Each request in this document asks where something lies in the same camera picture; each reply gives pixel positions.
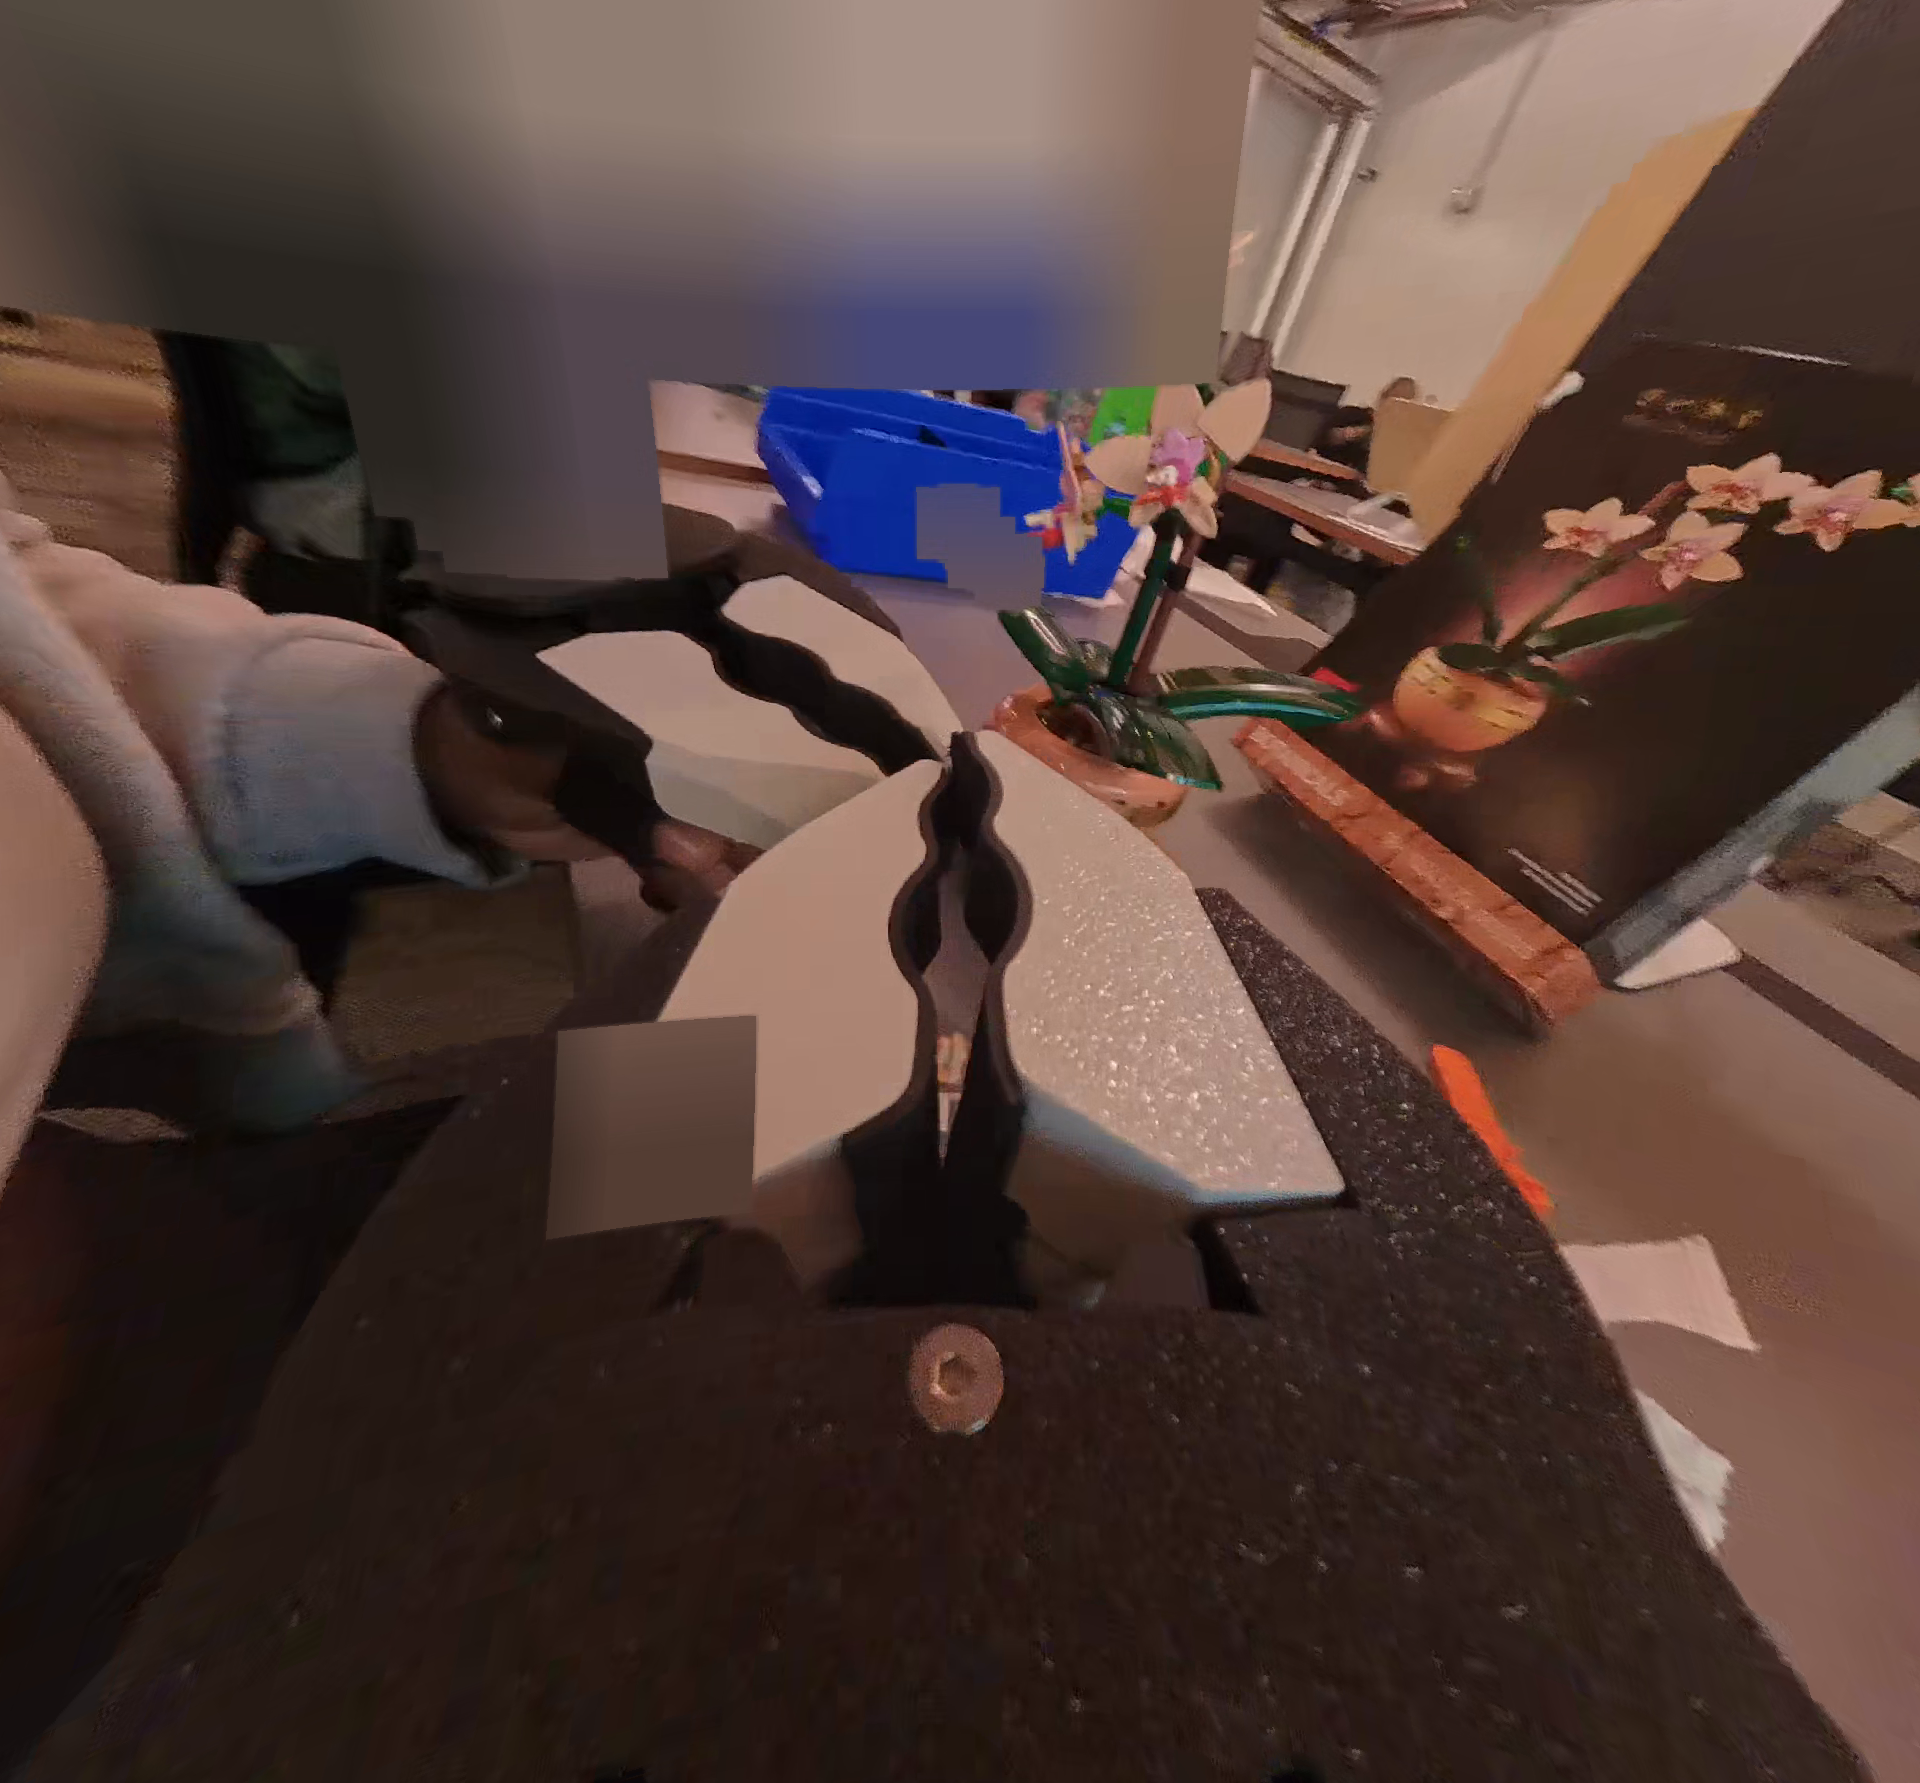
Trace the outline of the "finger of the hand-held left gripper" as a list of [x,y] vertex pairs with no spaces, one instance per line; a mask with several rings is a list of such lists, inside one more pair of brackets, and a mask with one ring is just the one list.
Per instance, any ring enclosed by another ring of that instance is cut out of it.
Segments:
[[901,770],[901,712],[813,650],[766,636],[582,636],[538,662],[648,740],[675,822],[777,846]]
[[732,680],[823,738],[876,764],[949,758],[962,722],[893,628],[792,576],[739,586],[716,618]]

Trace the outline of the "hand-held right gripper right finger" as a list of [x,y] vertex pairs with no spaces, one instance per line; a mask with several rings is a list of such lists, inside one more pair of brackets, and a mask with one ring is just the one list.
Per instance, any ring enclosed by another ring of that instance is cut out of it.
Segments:
[[1181,866],[994,732],[956,740],[952,766],[985,790],[973,1053],[1013,1091],[1000,1185],[1022,1287],[1090,1295],[1199,1223],[1341,1203],[1333,1149]]

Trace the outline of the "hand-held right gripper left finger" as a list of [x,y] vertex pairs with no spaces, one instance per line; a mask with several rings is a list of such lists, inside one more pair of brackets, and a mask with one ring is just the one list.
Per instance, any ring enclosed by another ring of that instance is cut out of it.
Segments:
[[723,896],[663,1023],[752,1019],[752,1183],[730,1221],[807,1293],[914,1219],[942,1165],[936,810],[949,764],[906,768],[764,852]]

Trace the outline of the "person's left forearm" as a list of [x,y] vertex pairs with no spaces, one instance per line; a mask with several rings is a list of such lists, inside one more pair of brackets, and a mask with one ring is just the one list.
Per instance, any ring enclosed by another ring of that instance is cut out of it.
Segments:
[[423,780],[442,678],[362,626],[67,546],[12,492],[2,626],[5,1163],[87,1043],[157,1039],[183,1125],[276,1131],[351,1099],[320,989],[247,892],[522,874]]

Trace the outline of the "grey desk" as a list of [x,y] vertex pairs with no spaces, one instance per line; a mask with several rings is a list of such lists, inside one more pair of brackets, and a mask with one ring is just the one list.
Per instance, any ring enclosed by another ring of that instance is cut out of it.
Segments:
[[[699,1575],[646,1775],[1917,1779],[1917,1097],[1741,979],[1503,1033],[1239,782],[1163,850],[1346,1199],[1203,1227],[1225,1311],[973,1311],[971,1439],[906,1433],[903,1319],[724,1325],[845,1419]],[[1560,1251],[1685,1235],[1756,1353],[1602,1325]],[[1716,1555],[1637,1389],[1735,1463]]]

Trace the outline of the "person's left hand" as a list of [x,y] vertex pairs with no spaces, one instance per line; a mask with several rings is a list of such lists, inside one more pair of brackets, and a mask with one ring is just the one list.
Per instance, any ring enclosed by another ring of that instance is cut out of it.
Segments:
[[[565,822],[556,808],[565,752],[508,742],[495,718],[439,686],[413,720],[413,758],[442,834],[474,850],[526,862],[582,866],[612,850]],[[653,862],[637,872],[640,900],[675,914],[724,894],[761,852],[751,844],[669,820],[653,830]]]

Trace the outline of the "blue plastic bin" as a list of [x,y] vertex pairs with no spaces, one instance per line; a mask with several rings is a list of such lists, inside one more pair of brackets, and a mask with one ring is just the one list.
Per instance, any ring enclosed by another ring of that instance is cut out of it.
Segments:
[[1140,542],[1124,516],[1102,516],[1079,556],[1051,548],[1058,440],[1003,410],[913,390],[777,386],[756,452],[807,544],[859,576],[1005,608],[1099,602]]

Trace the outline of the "brick orchid plant model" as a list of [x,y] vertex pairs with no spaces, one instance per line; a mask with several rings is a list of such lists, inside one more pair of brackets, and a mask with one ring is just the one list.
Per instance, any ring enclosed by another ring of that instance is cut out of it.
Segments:
[[1269,378],[1214,388],[1160,386],[1129,434],[1076,440],[1056,426],[1056,494],[1020,530],[1076,564],[1109,524],[1148,536],[1148,560],[1115,646],[1071,636],[1041,608],[999,620],[1037,670],[1038,700],[996,728],[1140,828],[1170,818],[1189,790],[1223,778],[1194,720],[1253,718],[1319,732],[1363,714],[1357,692],[1261,666],[1160,670],[1168,622],[1220,528],[1227,480],[1255,452],[1275,404]]

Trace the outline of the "dark cloth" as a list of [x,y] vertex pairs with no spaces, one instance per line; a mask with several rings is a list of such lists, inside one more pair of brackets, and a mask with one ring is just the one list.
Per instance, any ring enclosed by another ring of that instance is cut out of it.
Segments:
[[267,556],[360,562],[371,492],[336,352],[157,330],[174,398],[174,562],[211,586],[250,534]]

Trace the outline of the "orange brick separator tool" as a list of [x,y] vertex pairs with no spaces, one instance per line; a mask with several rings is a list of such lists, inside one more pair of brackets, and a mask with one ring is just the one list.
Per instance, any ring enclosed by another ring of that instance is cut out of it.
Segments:
[[1492,1095],[1477,1073],[1471,1057],[1449,1045],[1433,1045],[1429,1051],[1429,1073],[1452,1113],[1487,1149],[1512,1189],[1522,1195],[1528,1209],[1539,1219],[1550,1221],[1555,1215],[1555,1199],[1539,1175],[1530,1171],[1525,1151],[1509,1135]]

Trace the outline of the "white paper scrap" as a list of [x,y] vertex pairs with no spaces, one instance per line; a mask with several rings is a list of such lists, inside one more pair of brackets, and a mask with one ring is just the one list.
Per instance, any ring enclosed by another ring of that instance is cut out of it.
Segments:
[[1762,1347],[1704,1235],[1558,1247],[1602,1325],[1655,1323],[1741,1353]]
[[1735,1463],[1714,1445],[1660,1405],[1653,1395],[1634,1391],[1644,1433],[1660,1459],[1666,1481],[1688,1515],[1701,1545],[1716,1555],[1727,1535],[1727,1505]]

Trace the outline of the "black orchid picture box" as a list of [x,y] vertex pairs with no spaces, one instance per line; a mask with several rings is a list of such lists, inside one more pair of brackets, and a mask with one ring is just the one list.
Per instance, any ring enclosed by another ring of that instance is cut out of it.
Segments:
[[1637,340],[1237,746],[1512,1021],[1620,985],[1917,760],[1917,374]]

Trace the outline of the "tan cardboard panel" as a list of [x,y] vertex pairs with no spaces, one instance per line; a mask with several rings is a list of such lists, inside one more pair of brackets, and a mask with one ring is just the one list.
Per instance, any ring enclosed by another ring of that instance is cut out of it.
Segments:
[[1658,142],[1577,234],[1404,486],[1430,542],[1512,452],[1756,110]]

